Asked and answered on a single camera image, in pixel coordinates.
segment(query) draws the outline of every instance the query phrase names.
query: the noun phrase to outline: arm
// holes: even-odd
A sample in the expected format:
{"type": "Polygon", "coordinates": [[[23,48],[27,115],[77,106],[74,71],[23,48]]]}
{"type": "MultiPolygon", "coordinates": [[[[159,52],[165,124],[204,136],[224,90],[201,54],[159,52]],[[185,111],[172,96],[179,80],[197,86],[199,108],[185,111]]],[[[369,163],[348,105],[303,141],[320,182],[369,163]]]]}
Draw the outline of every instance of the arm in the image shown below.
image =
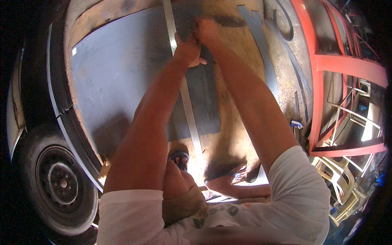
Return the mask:
{"type": "Polygon", "coordinates": [[[198,20],[198,38],[217,61],[226,84],[268,175],[272,163],[297,145],[286,118],[267,85],[218,36],[213,20],[198,20]]]}
{"type": "Polygon", "coordinates": [[[162,190],[167,162],[166,125],[177,101],[188,67],[206,64],[200,47],[191,37],[178,47],[174,58],[158,74],[135,112],[131,128],[113,156],[104,192],[162,190]]]}
{"type": "Polygon", "coordinates": [[[232,185],[233,176],[222,176],[207,183],[207,188],[223,196],[244,199],[259,198],[271,195],[269,184],[240,186],[232,185]]]}

